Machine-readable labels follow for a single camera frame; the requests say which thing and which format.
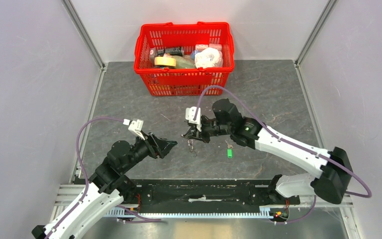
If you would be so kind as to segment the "wire keyring with keys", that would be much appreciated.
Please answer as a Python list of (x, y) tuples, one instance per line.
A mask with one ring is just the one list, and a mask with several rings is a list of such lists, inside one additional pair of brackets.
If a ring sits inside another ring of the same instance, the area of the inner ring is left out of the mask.
[(197, 156), (197, 152), (196, 152), (195, 147), (194, 147), (194, 140), (193, 139), (188, 139), (187, 143), (188, 143), (188, 148), (189, 148), (189, 151), (190, 151), (191, 155), (193, 157), (196, 157)]

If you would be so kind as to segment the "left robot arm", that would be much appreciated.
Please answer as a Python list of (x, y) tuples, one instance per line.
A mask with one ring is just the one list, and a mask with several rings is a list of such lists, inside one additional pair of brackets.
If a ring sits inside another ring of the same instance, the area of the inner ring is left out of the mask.
[(133, 145), (115, 142), (76, 199), (52, 222), (37, 225), (32, 235), (36, 239), (81, 239), (115, 206), (135, 200), (136, 185), (126, 176), (127, 171), (146, 157), (164, 158), (177, 144), (152, 133), (136, 137)]

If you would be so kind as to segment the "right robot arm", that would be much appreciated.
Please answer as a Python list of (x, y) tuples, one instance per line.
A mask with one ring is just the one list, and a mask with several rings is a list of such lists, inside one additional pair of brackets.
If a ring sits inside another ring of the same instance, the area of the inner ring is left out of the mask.
[(197, 107), (186, 108), (190, 128), (183, 137), (209, 143), (211, 137), (228, 135), (239, 146), (273, 154), (306, 171), (293, 176), (276, 175), (267, 190), (272, 203), (299, 195), (316, 195), (332, 204), (342, 202), (353, 171), (344, 149), (327, 150), (285, 136), (254, 118), (242, 116), (229, 99), (216, 101), (212, 111), (215, 117), (209, 119)]

